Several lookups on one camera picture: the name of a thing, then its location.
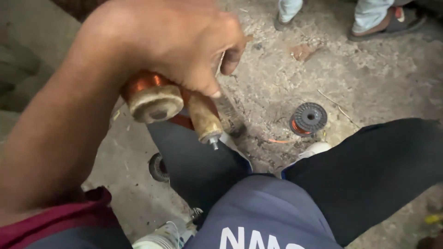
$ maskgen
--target light blue pants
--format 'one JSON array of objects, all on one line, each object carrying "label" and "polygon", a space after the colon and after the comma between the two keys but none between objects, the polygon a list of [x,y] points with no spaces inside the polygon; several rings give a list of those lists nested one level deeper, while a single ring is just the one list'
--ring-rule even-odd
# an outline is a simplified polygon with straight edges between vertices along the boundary
[{"label": "light blue pants", "polygon": [[[394,0],[359,0],[355,7],[352,31],[365,32],[381,23]],[[303,0],[279,0],[280,22],[289,22],[302,8]]]}]

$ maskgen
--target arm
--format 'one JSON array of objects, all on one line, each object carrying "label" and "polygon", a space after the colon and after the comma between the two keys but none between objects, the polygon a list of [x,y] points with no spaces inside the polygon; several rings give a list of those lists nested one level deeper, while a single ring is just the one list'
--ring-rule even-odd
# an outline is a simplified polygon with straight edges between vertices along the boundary
[{"label": "arm", "polygon": [[0,226],[82,200],[80,185],[131,74],[145,68],[203,94],[220,94],[210,61],[227,50],[222,72],[230,74],[246,39],[229,13],[190,2],[112,0],[87,19],[8,137],[0,166]]}]

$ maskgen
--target black pants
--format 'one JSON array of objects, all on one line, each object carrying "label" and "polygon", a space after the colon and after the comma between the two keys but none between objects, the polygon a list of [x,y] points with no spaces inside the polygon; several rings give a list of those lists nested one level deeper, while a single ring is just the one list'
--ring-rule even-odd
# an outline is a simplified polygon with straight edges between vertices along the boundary
[{"label": "black pants", "polygon": [[[159,125],[149,126],[171,186],[191,207],[207,212],[248,175],[245,161],[222,144],[218,155],[209,146],[193,144],[195,134],[188,137],[184,128],[171,125],[161,125],[175,137],[169,140],[160,136],[165,133]],[[179,155],[176,139],[189,140]],[[442,130],[435,121],[411,118],[364,127],[329,151],[295,163],[285,175],[311,195],[337,243],[346,246],[441,181],[442,163]]]}]

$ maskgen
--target dirty ground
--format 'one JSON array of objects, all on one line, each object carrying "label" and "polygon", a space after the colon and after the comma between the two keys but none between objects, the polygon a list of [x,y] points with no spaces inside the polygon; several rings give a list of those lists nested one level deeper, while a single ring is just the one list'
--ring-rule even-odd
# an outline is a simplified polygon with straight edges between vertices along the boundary
[{"label": "dirty ground", "polygon": [[[0,4],[6,10],[0,25],[42,59],[40,72],[19,84],[8,101],[9,109],[20,111],[61,62],[80,24],[47,0]],[[218,80],[246,120],[248,133],[238,140],[239,148],[257,172],[287,165],[316,140],[337,145],[358,127],[403,117],[442,117],[443,29],[435,22],[404,37],[350,43],[346,33],[353,3],[310,0],[284,32],[272,25],[276,0],[220,4],[237,13],[245,33],[254,35],[236,71]],[[328,113],[328,124],[314,138],[301,139],[288,126],[304,102],[318,103]],[[133,122],[124,106],[86,184],[109,187],[131,241],[167,220],[188,217],[175,192],[148,174],[147,161],[156,152],[146,128]],[[349,248],[413,248],[419,238],[438,231],[423,218],[442,207],[442,197],[441,186],[431,188]]]}]

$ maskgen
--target metal bolt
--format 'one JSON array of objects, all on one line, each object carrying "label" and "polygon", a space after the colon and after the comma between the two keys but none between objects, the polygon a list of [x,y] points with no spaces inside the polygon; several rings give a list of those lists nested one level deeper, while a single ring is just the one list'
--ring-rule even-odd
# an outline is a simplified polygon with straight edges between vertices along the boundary
[{"label": "metal bolt", "polygon": [[218,150],[217,142],[218,142],[218,139],[215,137],[211,137],[209,139],[209,144],[212,145],[212,148],[214,148],[215,151]]}]

